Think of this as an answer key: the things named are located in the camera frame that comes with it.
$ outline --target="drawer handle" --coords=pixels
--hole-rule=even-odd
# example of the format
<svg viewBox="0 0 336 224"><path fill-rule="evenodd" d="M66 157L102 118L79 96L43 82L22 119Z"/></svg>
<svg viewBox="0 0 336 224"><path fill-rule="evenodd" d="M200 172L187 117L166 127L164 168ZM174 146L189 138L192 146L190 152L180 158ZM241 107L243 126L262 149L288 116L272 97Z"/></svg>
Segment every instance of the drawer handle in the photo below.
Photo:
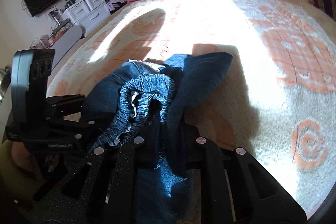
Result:
<svg viewBox="0 0 336 224"><path fill-rule="evenodd" d="M97 16L99 16L99 13L98 14L96 14L93 18L90 18L90 20L92 20L92 19L94 19L94 18L96 18Z"/></svg>

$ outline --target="bolt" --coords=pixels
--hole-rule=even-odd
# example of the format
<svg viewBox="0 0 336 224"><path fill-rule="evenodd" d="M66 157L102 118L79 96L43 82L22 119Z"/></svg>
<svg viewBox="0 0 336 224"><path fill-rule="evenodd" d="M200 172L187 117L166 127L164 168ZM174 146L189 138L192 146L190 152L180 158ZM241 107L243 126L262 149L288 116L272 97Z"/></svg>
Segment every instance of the bolt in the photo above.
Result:
<svg viewBox="0 0 336 224"><path fill-rule="evenodd" d="M94 149L93 153L95 153L96 155L101 155L104 153L104 149L102 147L97 147Z"/></svg>
<svg viewBox="0 0 336 224"><path fill-rule="evenodd" d="M206 138L198 137L196 139L196 142L199 143L199 144L205 144L207 142L207 140L206 140Z"/></svg>
<svg viewBox="0 0 336 224"><path fill-rule="evenodd" d="M245 154L246 154L246 150L245 150L244 148L242 148L242 147L238 147L238 148L236 149L236 153L237 153L238 155L245 155Z"/></svg>
<svg viewBox="0 0 336 224"><path fill-rule="evenodd" d="M133 142L135 142L136 144L140 144L143 143L145 140L142 137L136 137L134 138Z"/></svg>

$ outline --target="cream fleece blanket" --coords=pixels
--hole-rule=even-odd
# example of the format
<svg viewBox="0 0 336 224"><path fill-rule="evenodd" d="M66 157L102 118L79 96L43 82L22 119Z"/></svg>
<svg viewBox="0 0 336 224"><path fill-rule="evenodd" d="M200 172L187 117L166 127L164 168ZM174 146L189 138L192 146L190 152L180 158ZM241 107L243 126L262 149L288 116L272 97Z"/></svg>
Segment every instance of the cream fleece blanket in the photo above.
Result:
<svg viewBox="0 0 336 224"><path fill-rule="evenodd" d="M87 95L129 59L229 52L227 78L186 121L245 147L311 216L336 181L335 29L308 0L140 0L73 54L48 96Z"/></svg>

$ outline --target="drawer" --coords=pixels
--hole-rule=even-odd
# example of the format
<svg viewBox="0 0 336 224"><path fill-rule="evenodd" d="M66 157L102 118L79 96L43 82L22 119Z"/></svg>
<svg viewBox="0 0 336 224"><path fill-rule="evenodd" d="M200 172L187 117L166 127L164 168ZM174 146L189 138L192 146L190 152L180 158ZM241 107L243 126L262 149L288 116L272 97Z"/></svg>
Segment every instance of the drawer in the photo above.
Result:
<svg viewBox="0 0 336 224"><path fill-rule="evenodd" d="M76 4L74 7L72 7L68 14L70 16L70 19L72 22L76 22L86 16L90 12L90 9L85 1L82 1L78 4Z"/></svg>
<svg viewBox="0 0 336 224"><path fill-rule="evenodd" d="M90 10L94 10L102 3L105 3L105 0L85 0L88 6L90 7Z"/></svg>
<svg viewBox="0 0 336 224"><path fill-rule="evenodd" d="M87 16L76 22L76 25L84 29L84 36L87 36L97 25L110 15L108 6L104 3L91 11Z"/></svg>

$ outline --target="striped fabric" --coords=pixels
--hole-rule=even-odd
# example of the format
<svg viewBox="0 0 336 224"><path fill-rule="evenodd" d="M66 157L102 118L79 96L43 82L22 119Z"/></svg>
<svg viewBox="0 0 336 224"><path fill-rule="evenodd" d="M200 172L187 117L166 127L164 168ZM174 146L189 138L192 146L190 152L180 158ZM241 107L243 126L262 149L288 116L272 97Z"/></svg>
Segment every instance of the striped fabric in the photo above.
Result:
<svg viewBox="0 0 336 224"><path fill-rule="evenodd" d="M336 0L314 0L314 6L336 21Z"/></svg>

